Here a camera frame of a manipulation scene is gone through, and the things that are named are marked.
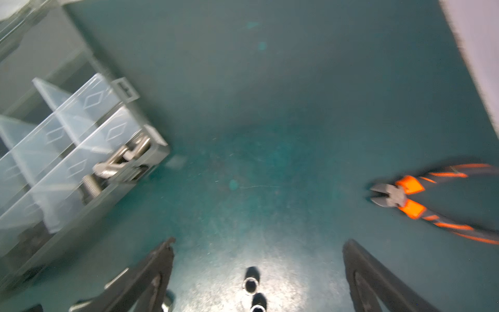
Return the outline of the large silver hex bolt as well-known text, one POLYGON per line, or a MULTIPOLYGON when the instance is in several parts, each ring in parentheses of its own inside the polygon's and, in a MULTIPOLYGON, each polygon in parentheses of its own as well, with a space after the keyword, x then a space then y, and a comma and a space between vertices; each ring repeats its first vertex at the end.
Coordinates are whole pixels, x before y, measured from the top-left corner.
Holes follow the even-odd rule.
POLYGON ((82 185, 92 199, 97 198, 102 193, 101 185, 92 174, 85 175, 82 178, 82 185))
POLYGON ((127 145, 118 148, 108 159, 108 163, 121 163, 139 159, 150 147, 151 138, 147 135, 140 135, 132 140, 133 146, 130 149, 127 145))
POLYGON ((103 163, 97 163, 93 166, 93 173, 99 178, 110 179, 127 165, 123 159, 109 159, 103 163))

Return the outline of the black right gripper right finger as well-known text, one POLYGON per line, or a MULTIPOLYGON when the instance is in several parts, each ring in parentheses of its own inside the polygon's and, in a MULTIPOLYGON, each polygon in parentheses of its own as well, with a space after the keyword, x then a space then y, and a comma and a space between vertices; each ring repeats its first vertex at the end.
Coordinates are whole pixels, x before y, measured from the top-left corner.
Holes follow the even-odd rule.
POLYGON ((356 240, 343 246, 350 296, 356 311, 437 311, 356 240))

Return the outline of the black hex nut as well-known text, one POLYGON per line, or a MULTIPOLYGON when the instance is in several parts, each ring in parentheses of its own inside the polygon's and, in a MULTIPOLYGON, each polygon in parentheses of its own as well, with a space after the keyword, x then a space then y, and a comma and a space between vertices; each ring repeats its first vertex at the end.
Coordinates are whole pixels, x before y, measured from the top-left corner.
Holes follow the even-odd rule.
POLYGON ((244 280, 242 282, 242 290, 247 295, 255 295, 260 285, 260 273, 257 267, 249 267, 246 270, 244 280))
POLYGON ((267 312, 267 300, 265 295, 257 293, 253 296, 250 312, 267 312))

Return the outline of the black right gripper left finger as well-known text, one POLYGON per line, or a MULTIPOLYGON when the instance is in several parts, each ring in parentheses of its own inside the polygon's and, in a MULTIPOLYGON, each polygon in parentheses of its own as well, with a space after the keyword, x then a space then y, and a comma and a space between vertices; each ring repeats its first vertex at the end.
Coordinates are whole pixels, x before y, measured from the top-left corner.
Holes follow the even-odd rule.
POLYGON ((95 298, 82 300, 70 311, 162 311, 173 269, 175 238, 155 247, 135 266, 118 274, 95 298))

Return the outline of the silver hex nut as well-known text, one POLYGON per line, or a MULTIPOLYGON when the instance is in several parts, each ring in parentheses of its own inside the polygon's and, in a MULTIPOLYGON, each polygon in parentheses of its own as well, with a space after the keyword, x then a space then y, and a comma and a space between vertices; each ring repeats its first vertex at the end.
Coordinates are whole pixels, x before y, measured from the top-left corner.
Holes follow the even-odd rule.
POLYGON ((162 311, 163 312, 173 312, 174 310, 174 300, 175 300, 175 295, 170 292, 166 291, 163 303, 162 303, 162 311))

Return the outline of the clear plastic organizer box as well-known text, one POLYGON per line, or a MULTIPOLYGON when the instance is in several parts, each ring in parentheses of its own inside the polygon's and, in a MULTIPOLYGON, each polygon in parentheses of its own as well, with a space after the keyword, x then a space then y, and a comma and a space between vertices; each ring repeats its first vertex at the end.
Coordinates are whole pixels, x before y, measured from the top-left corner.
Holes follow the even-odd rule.
POLYGON ((75 248, 170 153, 139 94, 99 58, 59 1, 1 6, 1 291, 75 248), (110 179, 93 166, 140 135, 149 149, 110 179), (102 193, 92 199, 82 178, 102 193))

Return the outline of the green table mat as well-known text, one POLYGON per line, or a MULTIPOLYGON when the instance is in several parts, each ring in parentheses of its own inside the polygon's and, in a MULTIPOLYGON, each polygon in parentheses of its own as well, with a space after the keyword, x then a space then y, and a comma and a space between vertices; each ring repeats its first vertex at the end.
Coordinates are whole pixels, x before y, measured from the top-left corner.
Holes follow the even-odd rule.
POLYGON ((67 311, 175 237, 174 311, 352 311, 354 239, 441 311, 498 310, 498 247, 370 200, 370 186, 498 164, 438 1, 78 1, 96 55, 172 156, 74 253, 1 302, 67 311))

